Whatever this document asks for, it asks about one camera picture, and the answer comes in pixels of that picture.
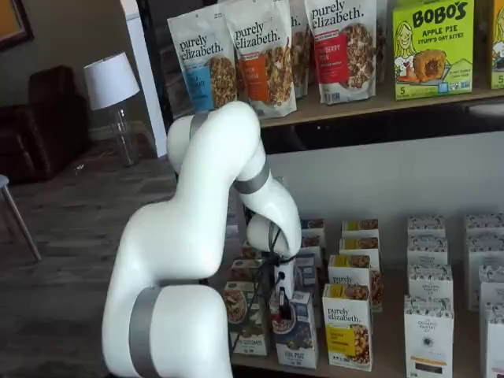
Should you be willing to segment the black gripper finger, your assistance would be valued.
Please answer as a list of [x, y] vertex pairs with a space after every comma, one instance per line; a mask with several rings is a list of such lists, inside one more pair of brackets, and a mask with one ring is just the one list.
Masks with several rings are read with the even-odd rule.
[[280, 290], [275, 296], [278, 305], [278, 318], [290, 318], [291, 310], [289, 300], [285, 294], [285, 290]]

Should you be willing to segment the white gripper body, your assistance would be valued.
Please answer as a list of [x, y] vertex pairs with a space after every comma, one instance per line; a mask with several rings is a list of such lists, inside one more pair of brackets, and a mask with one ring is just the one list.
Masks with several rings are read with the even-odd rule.
[[275, 299], [279, 304], [292, 300], [295, 291], [294, 258], [277, 258], [274, 262]]

